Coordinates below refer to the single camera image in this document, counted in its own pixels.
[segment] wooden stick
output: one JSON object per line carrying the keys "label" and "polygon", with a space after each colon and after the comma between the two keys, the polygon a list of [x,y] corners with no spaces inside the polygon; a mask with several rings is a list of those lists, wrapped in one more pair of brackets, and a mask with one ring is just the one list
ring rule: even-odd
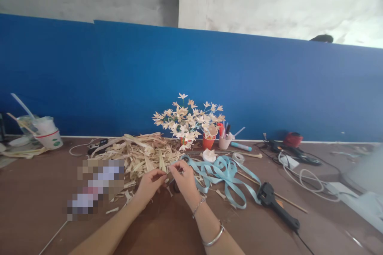
{"label": "wooden stick", "polygon": [[22,127],[26,128],[31,134],[33,135],[37,135],[35,132],[33,132],[29,127],[27,127],[23,122],[19,121],[17,118],[15,118],[12,114],[10,113],[7,113],[7,115],[9,115],[11,118],[13,118],[15,121],[17,121],[17,123],[19,125],[21,125]]}
{"label": "wooden stick", "polygon": [[[255,181],[254,179],[250,178],[250,177],[247,177],[246,175],[244,175],[243,173],[241,172],[238,172],[240,175],[242,175],[243,177],[245,177],[246,179],[250,180],[251,182],[259,185],[259,183],[257,181]],[[303,211],[304,213],[308,214],[307,210],[306,209],[303,209],[302,207],[300,207],[299,205],[296,205],[295,203],[291,202],[290,200],[287,200],[285,197],[279,195],[278,193],[274,192],[274,194],[276,196],[278,196],[280,199],[286,201],[287,203],[293,205],[294,207],[298,208],[300,211]]]}
{"label": "wooden stick", "polygon": [[228,150],[228,149],[220,149],[218,148],[219,150],[222,150],[222,151],[227,151],[227,152],[232,152],[232,153],[240,153],[240,154],[243,154],[243,155],[247,155],[247,156],[250,156],[250,157],[257,157],[257,158],[262,158],[262,154],[258,154],[258,155],[254,155],[254,154],[251,154],[251,153],[243,153],[243,152],[240,152],[240,151],[232,151],[232,150]]}

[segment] orange cup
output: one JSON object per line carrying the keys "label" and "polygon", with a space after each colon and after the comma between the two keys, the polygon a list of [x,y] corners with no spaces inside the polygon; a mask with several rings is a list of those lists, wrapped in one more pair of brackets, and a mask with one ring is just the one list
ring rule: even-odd
{"label": "orange cup", "polygon": [[209,149],[211,150],[212,146],[213,146],[213,143],[214,143],[214,140],[217,136],[215,135],[212,139],[207,139],[205,137],[205,133],[203,134],[203,139],[202,139],[202,148],[205,150],[205,149]]}

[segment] glue stick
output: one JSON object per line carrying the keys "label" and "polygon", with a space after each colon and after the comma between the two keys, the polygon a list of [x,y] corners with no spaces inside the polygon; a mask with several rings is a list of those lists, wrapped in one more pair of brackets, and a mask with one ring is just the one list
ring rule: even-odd
{"label": "glue stick", "polygon": [[235,143],[235,142],[231,142],[231,146],[234,146],[234,147],[237,147],[237,148],[240,148],[240,149],[244,149],[246,151],[251,151],[251,147],[248,147],[247,145],[242,145],[242,144],[239,144],[239,143]]}

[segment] white cable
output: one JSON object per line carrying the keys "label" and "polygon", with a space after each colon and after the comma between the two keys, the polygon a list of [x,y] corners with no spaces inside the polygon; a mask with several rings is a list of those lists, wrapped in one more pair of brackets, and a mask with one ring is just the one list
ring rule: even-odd
{"label": "white cable", "polygon": [[65,224],[68,223],[68,220],[65,221],[65,223],[60,227],[59,231],[56,232],[55,235],[53,235],[52,239],[49,240],[48,244],[45,245],[44,249],[41,250],[41,252],[39,253],[39,255],[41,255],[45,249],[47,249],[47,247],[49,246],[49,244],[53,241],[53,239],[55,239],[55,237],[57,236],[57,234],[61,231],[61,229],[63,229],[63,227],[65,226]]}
{"label": "white cable", "polygon": [[[92,139],[89,143],[85,143],[85,144],[82,144],[82,145],[77,145],[77,146],[75,146],[75,147],[79,147],[79,146],[83,146],[83,145],[90,145],[92,142],[94,142],[94,141],[97,140],[97,139],[100,139],[100,137],[95,138],[95,139]],[[74,156],[82,156],[82,155],[75,155],[74,153],[71,153],[71,150],[74,149],[75,147],[71,148],[71,149],[69,150],[69,153],[70,153],[71,155],[74,155]]]}
{"label": "white cable", "polygon": [[[279,153],[279,155],[278,155],[278,160],[279,160],[279,162],[281,162],[281,161],[280,161],[280,155],[282,154],[282,152],[283,152],[283,150],[282,150],[282,151]],[[308,191],[314,193],[315,195],[317,195],[317,196],[319,196],[319,197],[321,197],[321,198],[323,198],[323,199],[325,199],[325,200],[327,200],[327,201],[331,201],[331,202],[339,202],[339,201],[340,201],[339,194],[334,194],[334,196],[337,197],[336,199],[330,199],[330,198],[327,198],[327,197],[324,197],[324,196],[318,194],[319,192],[324,191],[325,187],[324,187],[323,184],[326,184],[327,182],[320,180],[320,179],[319,179],[314,173],[312,173],[310,170],[308,170],[308,169],[302,169],[302,170],[300,171],[300,173],[298,174],[298,173],[292,171],[290,168],[288,168],[285,164],[282,163],[282,165],[283,165],[283,169],[284,169],[284,171],[286,171],[286,173],[289,175],[289,177],[291,177],[291,179],[292,179],[293,181],[295,181],[298,185],[300,185],[300,186],[303,187],[304,189],[306,189],[306,190],[308,190]],[[292,173],[294,173],[296,176],[298,176],[300,182],[298,182],[294,177],[292,177],[292,175],[291,175],[287,170],[290,170]],[[305,177],[305,176],[303,176],[302,173],[303,173],[304,171],[307,171],[308,173],[312,174],[314,177],[312,178],[312,177]],[[303,184],[302,178],[307,178],[307,179],[311,179],[311,180],[316,180],[316,181],[320,184],[320,189],[310,189],[310,188],[308,188],[306,185]]]}

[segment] hand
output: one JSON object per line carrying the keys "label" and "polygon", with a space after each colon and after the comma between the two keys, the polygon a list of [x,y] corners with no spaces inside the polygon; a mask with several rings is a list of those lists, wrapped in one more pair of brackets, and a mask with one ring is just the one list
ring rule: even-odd
{"label": "hand", "polygon": [[194,209],[201,200],[201,195],[195,186],[193,169],[183,160],[177,161],[173,165],[169,166],[170,171],[173,174],[174,179],[177,182],[178,188],[184,196],[190,209]]}
{"label": "hand", "polygon": [[166,187],[166,179],[166,173],[159,169],[153,169],[152,171],[145,173],[133,198],[142,203],[143,208],[145,208],[156,193],[156,190],[160,193],[160,186],[162,185],[163,187]]}

